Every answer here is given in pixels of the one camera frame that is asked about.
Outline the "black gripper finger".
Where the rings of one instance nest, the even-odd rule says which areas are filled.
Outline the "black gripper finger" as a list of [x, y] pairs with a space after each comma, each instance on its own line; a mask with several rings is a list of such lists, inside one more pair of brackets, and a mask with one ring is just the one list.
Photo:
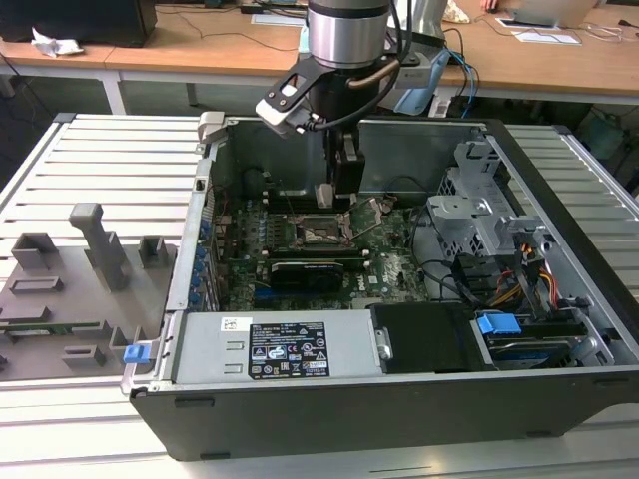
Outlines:
[[332, 186], [337, 208], [348, 208], [359, 192], [365, 156], [360, 150], [358, 130], [335, 131], [332, 155]]

